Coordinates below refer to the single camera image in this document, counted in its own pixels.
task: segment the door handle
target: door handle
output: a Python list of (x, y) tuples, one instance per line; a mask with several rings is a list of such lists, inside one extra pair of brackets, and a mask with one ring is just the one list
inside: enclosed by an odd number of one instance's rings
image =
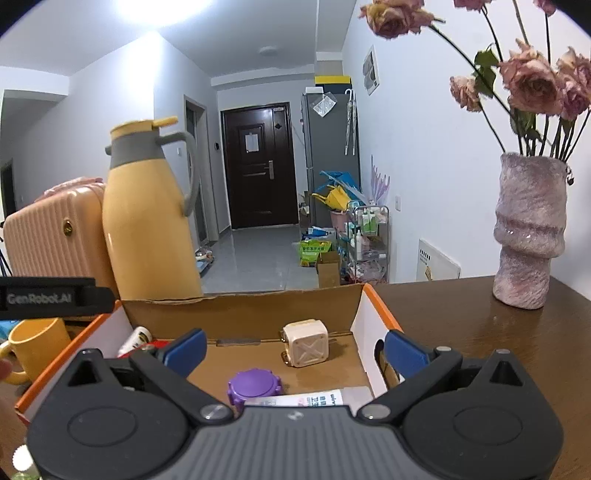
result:
[(266, 170), (269, 170), (269, 178), (271, 180), (275, 180), (275, 169), (273, 168), (273, 161), (269, 160), (269, 166), (265, 167)]

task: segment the blue gripper pad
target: blue gripper pad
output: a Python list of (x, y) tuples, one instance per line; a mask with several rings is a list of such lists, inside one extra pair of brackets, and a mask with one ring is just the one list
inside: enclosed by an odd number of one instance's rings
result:
[(201, 328), (193, 329), (160, 349), (157, 358), (169, 369), (187, 378), (207, 353), (207, 336)]
[(384, 355), (394, 370), (405, 379), (425, 368), (429, 353), (399, 330), (390, 330), (384, 339)]

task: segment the dark brown door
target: dark brown door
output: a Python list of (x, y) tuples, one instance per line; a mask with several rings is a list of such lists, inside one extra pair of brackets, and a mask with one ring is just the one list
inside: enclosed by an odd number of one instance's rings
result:
[(289, 103), (222, 112), (232, 228), (297, 223)]

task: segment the door frame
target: door frame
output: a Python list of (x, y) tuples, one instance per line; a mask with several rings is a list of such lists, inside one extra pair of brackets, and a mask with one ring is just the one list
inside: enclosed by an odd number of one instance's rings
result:
[(18, 211), (18, 207), (17, 207), (17, 191), (15, 189), (15, 184), (14, 184), (14, 162), (13, 162), (13, 158), (11, 158), (9, 161), (7, 161), (5, 164), (2, 165), (2, 167), (0, 167), (0, 190), (2, 192), (2, 217), (4, 219), (6, 219), (6, 217), (8, 216), (6, 214), (6, 201), (5, 201), (5, 193), (4, 193), (4, 188), (2, 185), (2, 177), (3, 175), (5, 175), (5, 172), (7, 169), (10, 168), (10, 172), (11, 172), (11, 176), (12, 176), (12, 196), (14, 198), (14, 206), (16, 208), (15, 212)]
[[(291, 109), (289, 102), (275, 102), (275, 103), (267, 103), (266, 105), (251, 105), (251, 106), (243, 106), (240, 108), (229, 108), (227, 110), (220, 111), (220, 121), (222, 123), (222, 147), (223, 147), (223, 166), (225, 169), (225, 177), (226, 177), (226, 192), (228, 195), (228, 210), (231, 208), (230, 198), (232, 197), (232, 186), (230, 182), (229, 172), (230, 165), (228, 162), (228, 151), (226, 147), (226, 114), (228, 113), (240, 113), (240, 112), (250, 112), (253, 110), (262, 110), (266, 108), (274, 108), (274, 107), (283, 107), (285, 109), (285, 122), (287, 128), (287, 143), (289, 145), (289, 152), (291, 156), (291, 163), (294, 167), (294, 187), (296, 197), (294, 199), (295, 209), (297, 210), (297, 182), (296, 182), (296, 157), (294, 155), (294, 141), (292, 135), (292, 126), (291, 126)], [(232, 212), (230, 212), (230, 228), (232, 227)]]
[[(219, 226), (217, 224), (217, 207), (216, 207), (216, 199), (215, 195), (213, 194), (213, 175), (212, 175), (212, 160), (211, 160), (211, 151), (209, 148), (209, 116), (207, 114), (207, 106), (203, 105), (202, 103), (196, 102), (191, 97), (187, 95), (183, 95), (183, 111), (186, 111), (187, 105), (191, 107), (191, 109), (197, 114), (198, 112), (196, 109), (202, 110), (203, 113), (199, 118), (196, 118), (195, 122), (195, 130), (196, 133), (199, 132), (200, 127), (203, 129), (204, 132), (204, 150), (207, 152), (205, 156), (204, 162), (202, 165), (205, 167), (204, 172), (200, 172), (200, 179), (201, 179), (201, 198), (203, 201), (203, 210), (205, 214), (205, 225), (207, 228), (207, 240), (211, 242), (216, 242), (219, 240)], [(187, 115), (186, 113), (183, 115), (183, 131), (187, 131)], [(200, 153), (199, 145), (197, 146), (197, 154)], [(199, 159), (197, 159), (197, 166), (200, 167)], [(189, 157), (187, 153), (187, 168), (189, 166)], [(195, 231), (197, 233), (197, 242), (201, 246), (199, 241), (199, 232), (197, 231), (197, 219), (195, 218), (195, 213), (192, 215), (193, 220), (195, 221)]]

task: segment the cardboard box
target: cardboard box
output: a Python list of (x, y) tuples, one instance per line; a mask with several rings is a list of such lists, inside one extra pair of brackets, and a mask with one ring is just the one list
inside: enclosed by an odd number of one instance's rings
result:
[[(329, 331), (329, 359), (304, 368), (288, 367), (281, 358), (284, 345), (279, 330), (309, 318), (322, 320)], [(28, 424), (35, 416), (78, 351), (99, 348), (105, 358), (112, 358), (139, 325), (160, 339), (202, 328), (209, 342), (207, 355), (188, 380), (224, 403), (228, 402), (228, 380), (255, 367), (279, 375), (287, 394), (368, 386), (374, 396), (381, 395), (387, 387), (376, 361), (376, 346), (383, 344), (388, 330), (400, 328), (369, 284), (183, 301), (117, 302), (112, 314), (98, 316), (21, 397), (15, 406), (21, 420)]]
[(318, 273), (319, 288), (338, 287), (340, 285), (340, 254), (332, 251), (318, 255), (316, 272)]

